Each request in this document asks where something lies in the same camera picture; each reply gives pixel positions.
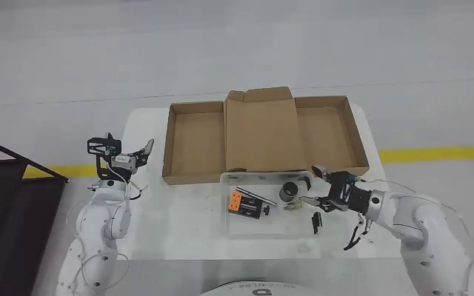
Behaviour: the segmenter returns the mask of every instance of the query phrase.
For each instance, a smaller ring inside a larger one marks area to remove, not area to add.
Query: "metal rod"
[[[240,192],[240,193],[243,193],[243,194],[245,194],[245,195],[248,195],[248,196],[250,196],[251,198],[259,199],[260,201],[263,201],[264,203],[271,204],[272,206],[276,206],[276,202],[275,202],[275,201],[271,201],[271,200],[268,200],[268,199],[266,199],[266,198],[263,198],[263,197],[261,197],[260,195],[257,195],[257,194],[255,194],[255,193],[253,193],[253,192],[250,192],[250,191],[247,191],[247,190],[245,190],[245,189],[242,189],[242,188],[240,188],[240,187],[238,187],[238,186],[236,187],[236,191],[237,191],[237,192]]]

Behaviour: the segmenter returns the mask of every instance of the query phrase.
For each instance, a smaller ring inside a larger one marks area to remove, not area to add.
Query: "metal cylinder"
[[[285,203],[291,202],[295,196],[298,194],[298,185],[293,182],[287,182],[283,184],[283,187],[280,189],[280,198]]]
[[[264,203],[270,204],[270,205],[272,205],[272,206],[276,206],[276,202],[275,202],[275,201],[270,201],[270,200],[268,200],[268,199],[266,199],[266,198],[261,197],[260,195],[257,195],[257,194],[255,194],[255,193],[253,193],[253,192],[250,192],[250,191],[247,191],[247,190],[245,190],[245,189],[243,189],[243,188],[241,188],[241,187],[236,187],[236,191],[237,191],[237,192],[240,192],[240,193],[242,193],[242,194],[248,195],[248,196],[250,196],[251,198],[259,199],[260,201],[263,201]]]

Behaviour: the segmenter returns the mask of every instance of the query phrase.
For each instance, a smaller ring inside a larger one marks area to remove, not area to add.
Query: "black stand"
[[[30,295],[69,178],[0,146],[0,291]],[[51,177],[23,179],[27,166]]]

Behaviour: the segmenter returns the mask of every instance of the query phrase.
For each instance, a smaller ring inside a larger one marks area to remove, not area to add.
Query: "cardboard box lid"
[[[295,101],[288,87],[230,91],[224,112],[227,171],[305,169]]]

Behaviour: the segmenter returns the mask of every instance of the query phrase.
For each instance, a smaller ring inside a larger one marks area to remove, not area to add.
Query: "cardboard box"
[[[224,103],[171,104],[163,180],[169,185],[218,183],[223,172]]]
[[[355,175],[369,169],[347,97],[293,98],[288,87],[274,87],[170,107],[163,165],[170,185],[218,183],[226,171],[312,165]]]
[[[321,165],[330,171],[363,175],[369,162],[356,120],[345,96],[295,98],[306,168]]]
[[[230,92],[226,125],[227,171],[305,168],[295,101],[288,87]]]

